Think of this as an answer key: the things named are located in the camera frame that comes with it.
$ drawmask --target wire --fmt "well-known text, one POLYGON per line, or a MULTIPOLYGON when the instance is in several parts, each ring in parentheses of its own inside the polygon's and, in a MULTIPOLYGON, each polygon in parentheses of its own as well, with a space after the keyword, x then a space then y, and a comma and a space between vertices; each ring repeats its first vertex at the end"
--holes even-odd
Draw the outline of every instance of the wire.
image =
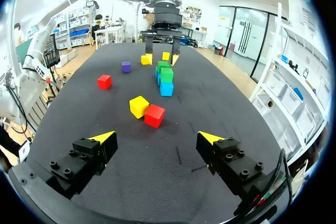
POLYGON ((288 193, 289 193, 289 199, 288 199, 288 205, 287 205, 287 209, 289 208, 290 204, 292 203, 293 200, 293 192, 292 192, 292 184, 290 181, 290 172, 289 172, 289 168, 287 165, 287 159, 286 156, 284 155, 283 157, 283 164, 285 166, 285 173, 286 173, 286 182, 287 182, 287 186, 288 186, 288 193))
POLYGON ((259 202, 264 198, 264 196, 270 190, 270 188, 273 186, 274 182, 276 181, 276 179, 277 179, 277 177, 279 175, 281 163, 282 163, 282 160, 284 158, 283 157, 284 153, 285 153, 285 149, 281 149, 280 155, 279 155, 279 159, 278 159, 278 163, 277 163, 277 166, 276 166, 276 168, 274 170, 274 173, 273 173, 271 179, 269 180, 268 184, 266 185, 265 189, 260 193, 260 197, 258 199, 256 199, 255 201, 253 201, 243 212, 241 212, 240 214, 238 214, 233 219, 229 220, 227 223, 236 223, 237 221, 240 221, 251 210, 253 210, 259 204, 259 202))
POLYGON ((26 116, 26 113, 23 109, 23 106, 20 102, 20 99, 17 97, 16 93, 14 92, 13 88, 11 88, 9 85, 7 84, 4 84, 4 86, 8 89, 10 95, 12 96, 12 98, 14 99, 16 105, 18 106, 21 114, 24 116, 24 118, 26 119, 26 123, 29 124, 31 126, 31 128, 36 132, 36 130, 34 129, 34 127, 32 126, 32 124, 29 122, 27 116, 26 116))

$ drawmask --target metal frame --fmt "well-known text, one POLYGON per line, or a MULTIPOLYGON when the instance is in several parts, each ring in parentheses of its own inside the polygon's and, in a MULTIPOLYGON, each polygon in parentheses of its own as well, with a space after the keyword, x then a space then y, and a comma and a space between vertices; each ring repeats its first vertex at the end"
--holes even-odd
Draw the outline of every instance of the metal frame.
POLYGON ((233 22, 232 22, 232 29, 230 31, 229 40, 227 42, 227 45, 226 45, 226 48, 225 48, 225 53, 224 53, 223 57, 226 57, 226 54, 227 54, 227 51, 228 51, 228 46, 230 45, 230 42, 231 42, 232 32, 234 30, 234 23, 235 23, 235 20, 236 20, 237 8, 244 8, 244 9, 256 10, 258 12, 267 13, 267 21, 266 21, 264 38, 263 38, 262 43, 261 43, 261 48, 260 48, 260 51, 259 51, 256 63, 254 65, 254 67, 253 67, 253 70, 252 70, 251 74, 249 75, 252 80, 254 80, 256 83, 258 83, 258 81, 255 78, 253 78, 253 74, 254 74, 254 72, 255 72, 255 70, 257 68, 257 65, 259 63, 259 59, 260 59, 260 56, 261 56, 262 49, 264 47, 264 43, 265 43, 265 39, 266 39, 266 35, 267 35, 267 29, 268 29, 269 15, 278 16, 278 14, 271 13, 271 12, 268 12, 268 11, 265 11, 265 10, 260 10, 260 9, 250 8, 250 7, 243 7, 243 6, 220 5, 219 7, 233 7, 235 9, 234 16, 233 16, 233 22))

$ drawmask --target shelf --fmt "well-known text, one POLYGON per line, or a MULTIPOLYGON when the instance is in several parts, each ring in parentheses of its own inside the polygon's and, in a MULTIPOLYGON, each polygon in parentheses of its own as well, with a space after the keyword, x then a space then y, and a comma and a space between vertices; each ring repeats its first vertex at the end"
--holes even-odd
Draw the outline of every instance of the shelf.
POLYGON ((70 19, 74 19, 74 18, 79 18, 79 17, 82 17, 82 16, 86 16, 86 15, 89 15, 89 14, 87 13, 87 14, 79 15, 79 16, 77 16, 77 17, 72 17, 72 18, 69 18, 69 20, 70 20, 70 19))
POLYGON ((323 52, 320 46, 315 45, 315 42, 306 38, 301 32, 295 31, 293 27, 290 27, 284 23, 279 24, 281 24, 291 39, 295 40, 297 43, 308 49, 318 59, 322 60, 322 58, 324 58, 327 62, 329 62, 327 55, 323 52))
POLYGON ((281 112, 284 114, 284 116, 286 117, 287 121, 289 122, 290 126, 293 128, 295 135, 297 136, 301 148, 302 149, 306 149, 306 144, 304 143, 304 139, 303 136, 299 130, 299 128, 296 125, 296 122, 294 120, 294 118, 289 114, 289 112, 287 111, 287 109, 285 108, 285 106, 281 103, 281 101, 279 100, 279 98, 277 98, 269 89, 268 87, 266 87, 266 85, 264 83, 262 83, 260 85, 260 87, 266 91, 266 93, 269 95, 269 97, 275 102, 275 104, 278 106, 278 108, 281 110, 281 112))
POLYGON ((323 106, 322 106, 320 100, 317 98, 316 94, 312 91, 312 89, 311 89, 311 88, 309 87, 309 85, 306 83, 306 80, 305 80, 302 76, 298 75, 294 70, 292 70, 292 69, 290 68, 290 66, 289 66, 288 64, 284 63, 281 59, 279 59, 279 58, 277 58, 277 57, 275 57, 275 58, 273 58, 273 59, 274 59, 274 61, 277 62, 280 66, 282 66, 282 67, 285 68, 287 71, 289 71, 289 72, 292 74, 292 76, 300 82, 300 84, 303 86, 303 88, 307 90, 307 92, 309 93, 309 95, 312 97, 313 101, 314 101, 315 104, 317 105, 319 111, 321 112, 323 119, 326 120, 326 119, 327 119, 327 116, 326 116, 326 114, 325 114, 325 110, 324 110, 324 108, 323 108, 323 106))
POLYGON ((88 25, 88 24, 89 24, 89 23, 81 24, 81 25, 79 25, 79 26, 70 27, 69 29, 73 29, 73 28, 80 27, 80 26, 86 26, 86 25, 88 25))
POLYGON ((79 35, 75 35, 75 36, 71 36, 70 39, 71 39, 71 38, 76 38, 76 37, 79 37, 79 36, 83 36, 83 35, 87 35, 87 34, 88 34, 88 33, 86 33, 86 34, 79 34, 79 35))

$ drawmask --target floor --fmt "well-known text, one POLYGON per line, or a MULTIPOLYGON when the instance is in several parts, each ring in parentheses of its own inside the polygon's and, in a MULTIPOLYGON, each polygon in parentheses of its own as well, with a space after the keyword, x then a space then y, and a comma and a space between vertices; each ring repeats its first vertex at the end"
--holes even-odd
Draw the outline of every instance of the floor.
MULTIPOLYGON (((56 75, 59 75, 63 80, 67 81, 69 78, 71 78, 72 74, 95 52, 96 47, 80 46, 76 47, 75 50, 76 57, 68 62, 64 67, 56 69, 57 73, 55 73, 55 77, 56 75)), ((232 61, 223 56, 214 54, 212 50, 207 48, 196 48, 196 51, 198 51, 207 60, 214 64, 223 74, 225 74, 247 98, 251 96, 257 84, 232 61)), ((47 100, 49 95, 51 95, 50 90, 43 92, 45 100, 47 100)), ((11 124, 14 125, 17 129, 20 129, 20 126, 16 125, 15 123, 12 122, 11 124)), ((17 143, 24 143, 26 139, 24 135, 17 134, 10 127, 8 127, 7 131, 10 137, 17 143)), ((30 131, 27 131, 26 135, 28 137, 33 136, 30 131)), ((17 165, 17 158, 13 154, 1 146, 0 149, 5 153, 12 165, 17 165)))

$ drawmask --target desk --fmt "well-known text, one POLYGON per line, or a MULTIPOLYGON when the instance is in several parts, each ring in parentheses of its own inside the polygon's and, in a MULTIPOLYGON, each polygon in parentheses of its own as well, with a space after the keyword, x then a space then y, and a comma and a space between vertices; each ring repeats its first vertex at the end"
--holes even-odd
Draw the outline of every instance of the desk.
POLYGON ((208 169, 191 172, 204 166, 196 151, 197 131, 241 140, 246 154, 264 163, 265 173, 275 168, 279 145, 252 103, 193 48, 181 47, 173 96, 160 96, 155 65, 171 45, 154 44, 153 50, 153 65, 148 66, 140 64, 144 43, 109 44, 96 51, 51 103, 27 162, 36 160, 48 168, 79 137, 115 130, 119 149, 102 175, 73 201, 133 220, 220 223, 232 218, 240 198, 208 169), (122 61, 131 62, 131 73, 122 73, 122 61), (112 76, 111 89, 98 89, 102 74, 112 76), (166 109, 160 128, 131 114, 129 101, 139 95, 166 109))
POLYGON ((104 34, 104 44, 109 43, 109 33, 115 34, 115 43, 123 42, 123 26, 111 26, 106 29, 94 31, 96 34, 96 50, 98 50, 97 35, 104 34))

